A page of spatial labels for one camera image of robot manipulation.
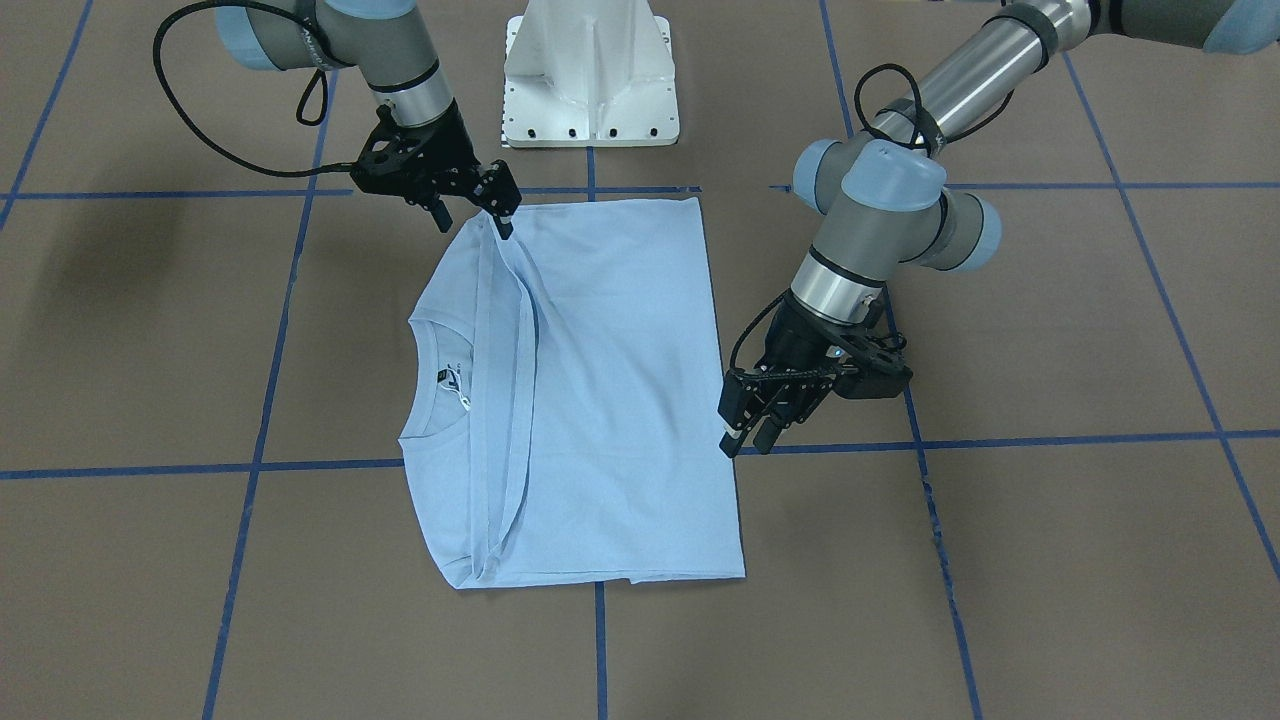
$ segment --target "black cable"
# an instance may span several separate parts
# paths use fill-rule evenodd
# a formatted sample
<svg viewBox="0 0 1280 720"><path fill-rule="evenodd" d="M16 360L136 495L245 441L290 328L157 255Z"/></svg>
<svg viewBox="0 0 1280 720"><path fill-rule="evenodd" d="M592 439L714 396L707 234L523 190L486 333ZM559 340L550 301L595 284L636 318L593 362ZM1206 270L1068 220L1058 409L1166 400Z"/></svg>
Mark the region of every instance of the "black cable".
<svg viewBox="0 0 1280 720"><path fill-rule="evenodd" d="M316 85L320 85L320 114L315 118L302 117L302 111L307 109L307 100L311 100L311 94L315 91ZM316 127L324 122L325 115L329 114L329 76L324 70L316 68L316 72L311 76L311 82L307 83L307 88L302 91L302 97L298 99L298 106L293 110L293 119L300 124L307 127Z"/></svg>
<svg viewBox="0 0 1280 720"><path fill-rule="evenodd" d="M760 310L760 313L750 323L746 324L746 329L742 331L742 334L737 336L737 342L733 343L733 350L728 355L730 373L732 373L733 377L739 379L750 382L803 380L809 378L822 378L832 373L835 373L836 375L856 373L858 372L856 369L849 369L841 365L826 370L783 370L781 373L749 373L745 369L737 366L737 351L742 348L742 343L746 342L746 338L751 334L751 331L755 329L755 325L759 325L760 320L763 320L764 316L768 315L771 310L777 307L786 296L787 293L786 291L783 291L782 295L774 297L772 302L764 306L764 310ZM904 346L906 345L906 338L902 338L902 345Z"/></svg>
<svg viewBox="0 0 1280 720"><path fill-rule="evenodd" d="M198 127L196 127L195 120L192 120L191 115L188 115L187 111L182 108L182 104L178 102L178 97L173 94L173 88L169 87L169 79L164 74L164 64L160 58L160 50L164 47L165 35L178 20L186 18L187 15L198 13L201 10L211 10L214 8L246 8L250 10L260 10L262 13L269 13L271 15L276 15L287 20L291 20L297 26L302 27L303 29L306 29L307 32L310 32L316 38L316 42L319 42L320 45L320 50L323 50L325 55L328 55L329 58L334 58L334 54L329 46L329 36L326 36L325 32L320 29L320 26L315 24L307 18L303 18L302 15L291 13L288 10L282 10L280 8L275 8L273 5L266 5L264 3L255 3L252 0L204 0L202 3L193 3L191 5L187 5L186 8L179 8L168 18L165 18L164 22L160 23L160 27L156 28L155 40L152 40L151 42L151 63L152 65L155 65L156 79L160 81L160 88L164 90L165 97L169 99L169 104L173 105L173 109L178 113L178 117L182 118L182 122L187 126L187 129L189 129L197 138L200 138L201 142L207 145L210 149L212 149L223 158L227 158L228 160L236 163L242 168L253 170L255 173L261 173L264 176L270 176L275 178L305 178L305 177L317 176L321 173L351 172L352 168L356 167L355 163L332 163L328 165L310 168L306 170L273 170L271 168L255 165L253 163L250 163L248 160L244 160L238 155L233 154L230 150L227 150L221 145L218 145ZM320 76L324 74L323 72L319 70L317 73ZM312 77L311 82L307 85L306 92L302 96L302 101L298 104L298 111L296 117L298 122L301 122L302 124L311 124L310 122L306 122L302 118L302 106L306 105L306 101L310 97L311 91L315 88L316 82L317 82L316 78ZM321 92L325 102L324 108L321 109L319 119L315 120L315 124L320 124L321 122L324 122L324 113L326 111L326 108L329 105L328 79L321 79L319 82L321 82Z"/></svg>
<svg viewBox="0 0 1280 720"><path fill-rule="evenodd" d="M786 297L786 296L787 296L787 293L786 293L786 291L783 291L782 295L774 297L773 302L769 302L768 305L765 305L764 310L760 310L760 314L756 315L754 320L751 320L750 323L746 324L746 329L742 331L742 334L737 336L737 342L733 343L733 351L728 354L728 369L730 370L733 370L733 373L745 373L746 372L742 368L737 366L737 351L742 348L742 343L746 342L748 336L750 336L751 331L755 329L755 325L759 325L760 320L763 320L764 316L769 314L769 310L773 310L774 307L777 307L778 304L782 302L782 299Z"/></svg>
<svg viewBox="0 0 1280 720"><path fill-rule="evenodd" d="M902 76L904 78L906 78L906 85L911 87L911 101L915 102L914 105L915 117L910 118L911 120L910 142L899 142L897 140L890 137L887 132L872 127L870 122L868 122L867 119L867 113L863 111L863 87L867 85L867 81L872 79L873 77L884 70L891 70ZM864 73L863 77L858 79L858 85L854 86L854 111L858 113L858 122L863 123L863 129L870 133L872 137L876 137L878 140L887 140L893 145L897 145L900 147L906 147L909 150L916 150L922 147L920 145L915 143L915 138L920 137L924 141L923 145L924 152L927 155L933 155L933 143L923 132L920 132L920 119L922 119L920 113L923 111L923 109L924 109L924 102L920 100L920 86L919 83L915 82L915 76L913 76L910 70L908 70L902 65L899 65L897 63L884 63L883 65L876 65L874 68L867 70L867 73Z"/></svg>
<svg viewBox="0 0 1280 720"><path fill-rule="evenodd" d="M882 131L879 128L872 127L872 124L867 120L867 114L863 111L863 86L865 86L867 82L872 77L874 77L878 73L882 73L884 70L892 70L892 72L899 73L900 76L902 76L904 78L906 78L906 83L911 88L911 101L914 102L915 117L914 118L909 118L911 120L911 141L910 142L899 142L897 140L893 140L892 137L890 137L888 133L886 133L884 131ZM978 123L978 124L975 124L975 126L965 129L964 132L960 132L959 135L955 135L955 136L951 136L951 137L945 137L943 140L947 143L952 143L952 142L961 141L961 140L969 137L970 135L980 131L982 128L984 128L988 124L991 124L992 120L995 120L996 118L998 118L1000 114L1005 111L1005 108L1009 106L1009 101L1012 100L1012 99L1014 99L1014 91L1010 90L1009 95L1005 96L1005 100L1000 104L1000 106L996 108L996 110L992 114L989 114L986 118L983 118L980 123ZM924 150L925 155L932 156L933 151L934 151L933 143L929 141L929 138L923 132L920 132L920 120L922 120L920 113L922 113L922 108L923 108L923 105L922 105L922 101L920 101L920 86L915 81L915 76L913 76L911 72L908 70L906 68L904 68L902 65L899 65L899 64L895 64L895 63L886 63L883 65L877 65L877 67L872 68L870 70L867 70L867 73L858 81L858 85L854 86L854 111L858 113L858 120L860 123L863 123L863 129L865 129L872 137L876 137L876 138L879 138L879 140L887 140L887 141L892 142L893 145L897 145L900 147L906 147L908 150ZM923 142L918 143L915 141L916 137L919 137Z"/></svg>
<svg viewBox="0 0 1280 720"><path fill-rule="evenodd" d="M987 127L987 124L989 124L991 120L995 120L996 118L1000 117L1001 113L1005 111L1005 108L1009 106L1009 101L1012 100L1012 99L1014 99L1014 91L1010 90L1009 95L1005 96L1005 101L1000 104L1000 108L996 108L995 113L987 115L986 118L982 119L980 123L978 123L978 124L973 126L972 128L961 132L960 135L957 135L955 137L948 137L947 142L956 142L957 140L964 140L964 138L969 137L970 135L973 135L973 133L980 131L982 128Z"/></svg>

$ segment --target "t-shirt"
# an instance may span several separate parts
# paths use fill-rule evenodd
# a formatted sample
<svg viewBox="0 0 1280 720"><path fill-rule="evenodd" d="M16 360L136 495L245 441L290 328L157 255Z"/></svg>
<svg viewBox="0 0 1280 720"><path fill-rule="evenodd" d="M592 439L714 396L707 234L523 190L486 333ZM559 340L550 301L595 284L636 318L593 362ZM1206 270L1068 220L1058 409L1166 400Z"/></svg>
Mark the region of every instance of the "t-shirt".
<svg viewBox="0 0 1280 720"><path fill-rule="evenodd" d="M744 577L698 201L458 232L410 325L404 469L454 588Z"/></svg>

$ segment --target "clothing tag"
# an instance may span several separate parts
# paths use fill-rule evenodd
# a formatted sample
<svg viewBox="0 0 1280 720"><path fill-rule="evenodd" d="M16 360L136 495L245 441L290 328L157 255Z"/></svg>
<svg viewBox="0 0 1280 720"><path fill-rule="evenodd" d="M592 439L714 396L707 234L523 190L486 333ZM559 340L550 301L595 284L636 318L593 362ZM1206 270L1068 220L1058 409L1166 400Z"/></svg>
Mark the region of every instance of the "clothing tag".
<svg viewBox="0 0 1280 720"><path fill-rule="evenodd" d="M458 402L462 404L462 409L467 413L471 411L471 400L462 393L462 364L445 365L439 373L435 374L435 382L440 384L444 389L458 396Z"/></svg>

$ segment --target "light blue joint cap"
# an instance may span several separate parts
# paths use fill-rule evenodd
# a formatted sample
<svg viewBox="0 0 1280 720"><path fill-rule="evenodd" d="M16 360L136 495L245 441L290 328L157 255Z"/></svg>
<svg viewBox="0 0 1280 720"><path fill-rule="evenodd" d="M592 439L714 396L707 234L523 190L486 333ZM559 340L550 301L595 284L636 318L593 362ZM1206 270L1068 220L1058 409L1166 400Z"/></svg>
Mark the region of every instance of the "light blue joint cap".
<svg viewBox="0 0 1280 720"><path fill-rule="evenodd" d="M416 0L324 0L334 10L362 20L393 20L417 6Z"/></svg>
<svg viewBox="0 0 1280 720"><path fill-rule="evenodd" d="M1204 51L1248 55L1277 38L1280 0L1235 0L1204 38Z"/></svg>
<svg viewBox="0 0 1280 720"><path fill-rule="evenodd" d="M1005 234L1005 224L1001 222L996 208L977 195L973 197L982 206L982 233L978 234L978 245L973 246L973 252L969 254L969 258L964 263L951 268L952 273L968 273L986 265L987 260L991 260L996 254L996 250L1000 250L1000 238Z"/></svg>
<svg viewBox="0 0 1280 720"><path fill-rule="evenodd" d="M946 182L942 165L887 140L873 140L863 146L840 188L868 208L915 213L937 202Z"/></svg>
<svg viewBox="0 0 1280 720"><path fill-rule="evenodd" d="M836 142L838 141L815 140L809 143L809 147L805 147L804 152L800 154L800 159L796 160L796 169L791 173L791 192L800 200L804 200L805 205L819 213L822 210L818 208L818 167L822 165L822 159L827 155L827 150Z"/></svg>
<svg viewBox="0 0 1280 720"><path fill-rule="evenodd" d="M236 58L236 61L251 70L279 70L266 56L262 44L257 41L253 26L248 22L246 8L216 8L214 20L218 24L218 37L223 46Z"/></svg>

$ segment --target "blue tape line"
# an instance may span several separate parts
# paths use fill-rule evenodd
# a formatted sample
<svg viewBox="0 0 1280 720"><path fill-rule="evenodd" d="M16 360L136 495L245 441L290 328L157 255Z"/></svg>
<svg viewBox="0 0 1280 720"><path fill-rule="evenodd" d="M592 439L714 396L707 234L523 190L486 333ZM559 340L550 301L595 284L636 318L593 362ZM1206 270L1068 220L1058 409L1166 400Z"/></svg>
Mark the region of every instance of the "blue tape line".
<svg viewBox="0 0 1280 720"><path fill-rule="evenodd" d="M69 478L125 478L137 475L211 475L248 473L251 462L216 465L137 465L132 468L52 468L41 470L0 470L0 480L59 480Z"/></svg>
<svg viewBox="0 0 1280 720"><path fill-rule="evenodd" d="M927 439L924 450L977 450L984 447L1057 447L1087 445L1130 445L1157 442L1206 442L1229 439L1280 439L1280 428L1257 430L1226 430L1188 433L1133 433L1115 436L1043 436L1016 438ZM835 445L780 445L774 455L822 455L858 452L902 452L915 450L913 441L859 442ZM741 455L759 455L754 447L744 447ZM371 457L357 460L284 460L274 462L223 462L210 465L133 465L118 468L45 468L29 470L0 470L0 480L33 480L64 478L123 478L131 475L200 475L215 473L282 473L292 470L366 470L376 468L403 468L401 457Z"/></svg>
<svg viewBox="0 0 1280 720"><path fill-rule="evenodd" d="M1267 533L1267 527L1262 521L1262 515L1258 514L1258 506L1253 501L1253 493L1249 492L1249 484L1244 480L1244 474L1240 471L1240 466L1235 461L1235 452L1231 450L1231 443L1222 429L1222 421L1219 419L1217 409L1213 407L1213 400L1208 395L1208 386L1201 375L1199 365L1196 363L1196 356L1192 354L1190 343L1187 341L1187 334L1183 332L1183 324L1178 320L1178 314L1174 311L1174 302L1169 297L1169 291L1165 290L1165 281L1160 277L1160 269L1156 266L1156 259L1151 252L1151 247L1147 245L1147 236L1142 232L1142 224L1138 222L1138 214L1133 209L1133 202L1129 200L1129 193L1125 191L1124 183L1120 182L1120 172L1116 169L1115 160L1111 158L1111 150L1107 147L1107 141L1102 137L1102 127L1098 124L1097 115L1093 114L1089 99L1084 94L1084 86L1080 83L1080 76L1075 72L1075 65L1071 63L1071 58L1068 53L1062 53L1062 61L1066 64L1066 72L1071 76L1071 83L1075 86L1076 95L1080 96L1080 104L1084 105L1084 114L1089 118L1089 126L1093 128L1093 136L1097 137L1098 147L1102 149L1102 158L1107 161L1111 177L1115 179L1120 191L1120 200L1124 202L1125 213L1129 215L1129 224L1133 225L1134 236L1138 238L1138 247L1142 249L1142 256L1147 261L1147 269L1151 272L1151 278L1155 281L1156 290L1160 292L1160 301L1165 305L1165 313L1169 315L1169 322L1174 327L1174 334L1178 336L1178 345L1183 348L1183 356L1187 359L1187 366L1192 370L1192 378L1196 380L1196 388L1201 393L1201 400L1204 401L1204 410L1208 411L1210 421L1213 423L1213 430L1221 438L1222 452L1226 455L1226 462L1230 465L1231 474L1235 477L1235 484L1240 489L1240 496L1244 498L1244 505L1249 510L1249 516L1253 519L1253 527L1258 532L1258 539L1262 541L1262 548L1267 553L1267 560L1271 561L1271 571L1275 574L1276 579L1280 580L1280 556L1276 555L1275 544L1272 544L1271 537Z"/></svg>
<svg viewBox="0 0 1280 720"><path fill-rule="evenodd" d="M951 190L1115 190L1112 182L948 182Z"/></svg>
<svg viewBox="0 0 1280 720"><path fill-rule="evenodd" d="M586 147L586 201L595 202L595 147ZM604 583L595 583L595 716L609 719L609 662L605 653Z"/></svg>
<svg viewBox="0 0 1280 720"><path fill-rule="evenodd" d="M13 209L18 190L22 188L22 181L27 177L27 169L31 168L31 159L36 155L36 146L40 145L40 136L44 135L45 124L49 123L49 115L54 111L54 102L58 101L58 95L63 91L63 82L67 81L67 73L70 70L72 60L76 59L76 50L79 49L81 37L84 36L84 26L88 23L88 12L92 8L93 0L86 0L84 8L81 10L79 20L76 23L76 32L72 35L70 47L67 49L67 56L63 58L63 67L58 69L58 78L54 79L54 88L49 92L49 100L45 101L45 109L40 111L40 120L36 122L36 129L31 135L31 142L27 143L27 151L22 156L22 164L18 165L18 174L13 178L13 186L9 188L9 197L5 200L4 208L0 208L0 231L4 229L5 223L9 220L9 211Z"/></svg>
<svg viewBox="0 0 1280 720"><path fill-rule="evenodd" d="M888 288L884 288L884 319L888 323L888 332L897 334L897 320L893 318L893 300ZM938 553L938 568L942 570L942 587L947 597L947 609L951 612L951 628L956 634L956 648L960 652L960 667L964 671L964 684L969 691L969 708L974 720L982 720L982 701L978 698L978 680L973 673L973 660L969 656L969 638L964 630L964 619L960 618L960 603L956 601L955 579L951 577L951 559L947 555L946 542L942 539L942 519L938 516L938 506L933 501L933 486L929 483L929 464L924 457L924 438L920 434L920 421L915 414L915 400L911 396L910 386L902 391L906 401L906 420L911 425L911 445L915 447L915 462L920 470L920 486L924 489L924 503L929 510L929 525L933 529L933 548Z"/></svg>
<svg viewBox="0 0 1280 720"><path fill-rule="evenodd" d="M818 0L822 12L822 29L827 33L827 55L831 58L831 72L836 76L836 94L840 96L840 114L845 119L845 137L854 137L854 120L849 114L849 100L845 99L845 77L840 72L840 59L836 58L836 37L831 32L831 15L827 13L827 0Z"/></svg>
<svg viewBox="0 0 1280 720"><path fill-rule="evenodd" d="M1062 436L1062 437L1020 437L993 439L938 439L924 441L928 450L973 450L979 447L1060 447L1073 445L1130 445L1148 442L1197 442L1213 441L1213 432L1187 433L1132 433L1116 436Z"/></svg>
<svg viewBox="0 0 1280 720"><path fill-rule="evenodd" d="M333 100L337 96L337 91L338 72L334 72L329 78L330 109L333 108ZM325 113L325 122L320 124L320 132L316 135L315 152L311 159L312 165L320 164L328 131L329 113ZM271 372L268 375L266 391L262 397L262 420L259 424L257 441L253 445L253 465L260 465L262 462L262 455L266 451L266 434L271 424L271 407L275 402L275 388L280 377L280 364L284 359L284 341L289 331L289 306L293 301L293 287L298 281L298 265L302 261L302 250L306 245L307 227L311 222L311 208L315 202L316 179L316 176L307 178L307 195L306 200L302 202L302 217L298 220L298 236L293 245L293 261L289 265L289 282L284 288L284 305L280 309L280 324L275 333L275 351L271 355ZM223 602L223 618L221 624L218 628L218 644L214 648L214 662L209 671L209 688L205 692L205 711L202 720L212 720L214 705L218 701L218 683L221 679L223 660L227 656L227 638L230 635L232 614L236 610L236 592L239 588L239 573L241 565L244 560L244 546L248 542L250 523L253 520L253 500L257 495L259 475L260 470L251 471L248 475L248 483L244 487L244 509L241 511L239 532L236 536L236 553L232 557L230 578L227 580L227 598Z"/></svg>
<svg viewBox="0 0 1280 720"><path fill-rule="evenodd" d="M244 544L248 541L248 524L253 516L253 498L257 496L257 477L256 470L250 473L248 483L244 486L244 506L241 509L239 528L236 532L236 553L232 556L232 573L227 579L227 597L223 600L223 615L218 624L218 643L214 646L214 664L209 671L202 720L212 720L214 717L218 683L221 680L223 660L227 656L227 639L232 632L232 612L236 610L236 591L239 588L239 571L244 561Z"/></svg>
<svg viewBox="0 0 1280 720"><path fill-rule="evenodd" d="M1271 430L1226 430L1226 437L1231 439L1257 439L1257 438L1280 438L1280 429Z"/></svg>
<svg viewBox="0 0 1280 720"><path fill-rule="evenodd" d="M604 583L595 583L595 716L609 720L609 666L604 639Z"/></svg>
<svg viewBox="0 0 1280 720"><path fill-rule="evenodd" d="M640 184L640 186L599 186L595 188L598 195L631 195L631 193L680 193L680 192L701 192L703 188L696 184Z"/></svg>
<svg viewBox="0 0 1280 720"><path fill-rule="evenodd" d="M1280 182L1125 182L1128 190L1277 190Z"/></svg>
<svg viewBox="0 0 1280 720"><path fill-rule="evenodd" d="M19 192L18 200L186 200L198 197L306 197L348 196L352 190L140 190L114 192Z"/></svg>
<svg viewBox="0 0 1280 720"><path fill-rule="evenodd" d="M371 470L376 468L403 466L403 457L376 457L369 460L285 460L262 462L257 468L264 473L287 473L294 470Z"/></svg>
<svg viewBox="0 0 1280 720"><path fill-rule="evenodd" d="M892 452L914 448L914 442L859 442L847 445L778 445L771 452L773 455L818 455L823 452ZM739 455L759 454L760 451L751 446L746 446L739 452Z"/></svg>

